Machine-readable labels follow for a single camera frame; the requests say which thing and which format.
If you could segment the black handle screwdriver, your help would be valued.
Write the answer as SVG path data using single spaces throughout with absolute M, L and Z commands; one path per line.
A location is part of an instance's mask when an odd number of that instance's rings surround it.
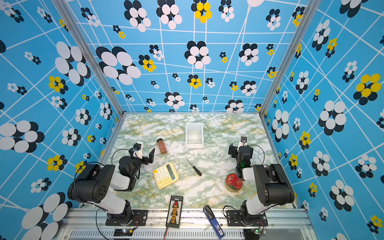
M 201 171 L 191 161 L 187 160 L 187 162 L 192 166 L 192 168 L 195 170 L 197 175 L 202 176 Z

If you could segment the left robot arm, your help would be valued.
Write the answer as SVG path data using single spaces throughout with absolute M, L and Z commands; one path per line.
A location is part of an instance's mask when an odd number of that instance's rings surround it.
M 142 165 L 154 162 L 155 149 L 148 157 L 143 156 L 142 145 L 134 144 L 129 155 L 119 160 L 119 170 L 115 165 L 90 162 L 75 173 L 68 189 L 70 200 L 88 203 L 106 211 L 106 226 L 144 226 L 147 210 L 132 210 L 131 203 L 118 197 L 113 191 L 131 192 L 140 178 Z

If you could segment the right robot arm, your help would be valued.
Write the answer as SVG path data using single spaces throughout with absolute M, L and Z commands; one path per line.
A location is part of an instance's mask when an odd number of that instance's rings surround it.
M 257 195 L 242 203 L 240 221 L 243 226 L 267 225 L 266 211 L 291 204 L 295 200 L 294 190 L 280 164 L 251 165 L 254 149 L 241 142 L 237 147 L 230 144 L 228 154 L 236 159 L 235 175 L 241 181 L 253 181 Z

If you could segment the white translucent plastic bin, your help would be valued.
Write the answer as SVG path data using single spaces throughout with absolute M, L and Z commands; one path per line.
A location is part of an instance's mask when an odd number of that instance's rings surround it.
M 186 147 L 188 149 L 204 147 L 204 125 L 202 123 L 186 124 Z

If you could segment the brown spice jar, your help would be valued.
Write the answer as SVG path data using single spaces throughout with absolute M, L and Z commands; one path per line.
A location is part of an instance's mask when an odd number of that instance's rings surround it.
M 168 151 L 167 151 L 167 147 L 165 145 L 165 142 L 162 138 L 159 138 L 157 139 L 157 144 L 158 144 L 158 147 L 159 147 L 159 150 L 160 150 L 160 153 L 162 155 L 166 154 Z

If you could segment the yellow calculator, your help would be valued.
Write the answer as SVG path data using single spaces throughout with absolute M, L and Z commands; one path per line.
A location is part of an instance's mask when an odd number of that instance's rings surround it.
M 165 164 L 153 170 L 153 175 L 159 189 L 164 189 L 180 179 L 173 163 Z

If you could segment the red round tin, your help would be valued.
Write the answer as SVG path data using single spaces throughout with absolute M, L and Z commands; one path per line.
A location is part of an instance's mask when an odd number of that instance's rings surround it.
M 237 193 L 243 187 L 243 181 L 236 174 L 228 174 L 225 181 L 226 188 L 233 193 Z

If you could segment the black terminal strip board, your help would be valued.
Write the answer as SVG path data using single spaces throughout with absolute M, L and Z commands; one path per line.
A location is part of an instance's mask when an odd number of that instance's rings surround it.
M 166 221 L 167 228 L 180 227 L 183 200 L 184 200 L 184 197 L 171 196 L 169 210 L 167 214 L 167 221 Z

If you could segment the blue black utility tool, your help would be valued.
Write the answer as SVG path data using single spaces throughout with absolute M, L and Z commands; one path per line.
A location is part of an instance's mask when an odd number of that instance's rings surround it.
M 205 213 L 208 221 L 210 222 L 213 230 L 215 231 L 215 233 L 217 234 L 219 240 L 221 240 L 224 236 L 225 236 L 225 233 L 221 227 L 221 225 L 219 224 L 219 222 L 217 221 L 212 209 L 210 206 L 206 205 L 203 207 L 203 212 Z

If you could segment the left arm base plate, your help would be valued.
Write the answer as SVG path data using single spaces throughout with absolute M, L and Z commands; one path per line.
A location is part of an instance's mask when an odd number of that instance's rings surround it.
M 107 214 L 106 226 L 145 226 L 148 212 L 148 210 L 131 210 L 119 215 Z

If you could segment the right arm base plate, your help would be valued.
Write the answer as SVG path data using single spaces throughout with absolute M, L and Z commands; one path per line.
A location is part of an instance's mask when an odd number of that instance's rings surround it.
M 262 215 L 249 215 L 240 210 L 225 210 L 224 216 L 229 227 L 267 227 L 269 225 L 265 213 Z

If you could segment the aluminium front rail frame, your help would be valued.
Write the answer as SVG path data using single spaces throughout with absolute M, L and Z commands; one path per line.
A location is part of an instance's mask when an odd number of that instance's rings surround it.
M 216 240 L 218 235 L 202 209 L 184 208 L 178 228 L 166 228 L 167 209 L 149 210 L 146 224 L 133 232 L 129 227 L 106 226 L 106 213 L 95 209 L 70 211 L 58 240 Z M 266 212 L 267 225 L 228 226 L 221 209 L 213 213 L 225 233 L 225 240 L 315 240 L 317 236 L 303 209 L 273 209 Z

